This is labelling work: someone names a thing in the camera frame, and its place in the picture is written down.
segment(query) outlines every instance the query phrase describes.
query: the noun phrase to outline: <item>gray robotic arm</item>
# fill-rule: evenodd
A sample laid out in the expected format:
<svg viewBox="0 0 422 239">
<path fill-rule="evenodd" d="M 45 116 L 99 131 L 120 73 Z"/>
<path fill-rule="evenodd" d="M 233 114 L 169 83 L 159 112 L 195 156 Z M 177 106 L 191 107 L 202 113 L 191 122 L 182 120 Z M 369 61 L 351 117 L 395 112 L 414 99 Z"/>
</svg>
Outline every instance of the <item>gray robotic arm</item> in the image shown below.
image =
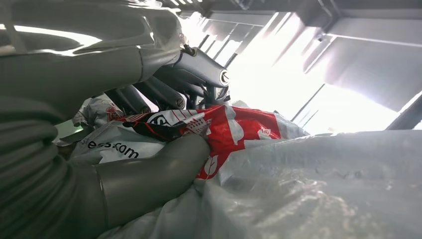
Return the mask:
<svg viewBox="0 0 422 239">
<path fill-rule="evenodd" d="M 126 1 L 11 2 L 0 5 L 0 238 L 94 238 L 182 194 L 210 151 L 197 135 L 89 167 L 51 143 L 84 99 L 179 60 L 176 17 Z"/>
</svg>

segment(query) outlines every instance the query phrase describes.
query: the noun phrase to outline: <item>red and white packaging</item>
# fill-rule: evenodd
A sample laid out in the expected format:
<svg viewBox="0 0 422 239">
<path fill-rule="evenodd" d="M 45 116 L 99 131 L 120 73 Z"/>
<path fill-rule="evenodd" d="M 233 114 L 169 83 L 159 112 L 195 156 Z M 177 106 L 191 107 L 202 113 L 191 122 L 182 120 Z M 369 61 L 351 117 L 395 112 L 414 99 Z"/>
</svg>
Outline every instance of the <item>red and white packaging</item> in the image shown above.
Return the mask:
<svg viewBox="0 0 422 239">
<path fill-rule="evenodd" d="M 171 110 L 122 117 L 107 123 L 78 143 L 71 158 L 97 158 L 100 163 L 150 157 L 164 142 L 184 134 L 204 136 L 211 147 L 198 179 L 209 179 L 231 152 L 252 140 L 289 139 L 307 135 L 295 124 L 273 113 L 230 106 L 206 110 Z"/>
</svg>

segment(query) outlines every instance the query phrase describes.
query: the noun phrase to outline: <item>logo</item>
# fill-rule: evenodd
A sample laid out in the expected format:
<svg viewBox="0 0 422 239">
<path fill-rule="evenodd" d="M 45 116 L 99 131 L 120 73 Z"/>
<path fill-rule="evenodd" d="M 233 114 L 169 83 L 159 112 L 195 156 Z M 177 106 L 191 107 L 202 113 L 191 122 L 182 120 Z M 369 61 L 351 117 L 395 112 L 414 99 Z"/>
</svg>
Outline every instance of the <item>logo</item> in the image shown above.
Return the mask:
<svg viewBox="0 0 422 239">
<path fill-rule="evenodd" d="M 171 124 L 166 120 L 164 115 L 152 116 L 150 119 L 148 119 L 147 123 L 153 123 L 153 124 L 158 124 L 158 125 L 163 125 L 163 126 L 171 126 Z"/>
<path fill-rule="evenodd" d="M 204 165 L 205 173 L 208 176 L 213 175 L 215 173 L 215 171 L 217 170 L 217 164 L 218 164 L 217 158 L 218 158 L 218 155 L 216 155 L 214 157 L 208 156 L 208 160 Z"/>
<path fill-rule="evenodd" d="M 259 139 L 271 139 L 271 130 L 267 128 L 262 128 L 258 130 Z"/>
</svg>

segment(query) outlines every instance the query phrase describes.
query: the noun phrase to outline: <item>plastic mailer bag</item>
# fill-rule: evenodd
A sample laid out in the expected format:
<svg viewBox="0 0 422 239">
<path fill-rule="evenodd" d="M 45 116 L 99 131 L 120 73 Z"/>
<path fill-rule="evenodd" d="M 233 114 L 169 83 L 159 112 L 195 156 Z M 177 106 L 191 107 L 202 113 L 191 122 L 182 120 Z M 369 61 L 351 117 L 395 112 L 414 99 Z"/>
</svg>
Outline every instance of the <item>plastic mailer bag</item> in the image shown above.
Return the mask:
<svg viewBox="0 0 422 239">
<path fill-rule="evenodd" d="M 420 131 L 303 136 L 300 128 L 270 113 L 231 107 L 185 113 L 138 117 L 148 118 L 148 125 L 180 126 L 183 121 L 182 134 L 189 127 L 205 131 L 212 153 L 192 187 L 99 238 L 422 238 Z M 118 129 L 123 135 L 122 125 L 113 121 L 103 133 Z M 135 133 L 130 125 L 127 132 Z M 117 140 L 113 135 L 106 140 Z M 149 139 L 164 144 L 159 137 Z M 101 144 L 99 135 L 90 140 Z M 93 145 L 88 149 L 85 142 L 76 151 L 107 151 Z"/>
</svg>

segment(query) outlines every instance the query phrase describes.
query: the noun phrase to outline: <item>gray plastic bag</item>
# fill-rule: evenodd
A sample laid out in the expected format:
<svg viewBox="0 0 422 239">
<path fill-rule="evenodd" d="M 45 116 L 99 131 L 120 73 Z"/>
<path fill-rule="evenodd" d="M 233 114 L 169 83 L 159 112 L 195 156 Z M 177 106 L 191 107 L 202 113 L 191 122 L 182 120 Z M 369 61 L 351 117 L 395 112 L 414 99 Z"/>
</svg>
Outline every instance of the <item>gray plastic bag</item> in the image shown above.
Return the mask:
<svg viewBox="0 0 422 239">
<path fill-rule="evenodd" d="M 101 239 L 420 239 L 422 132 L 253 140 Z"/>
</svg>

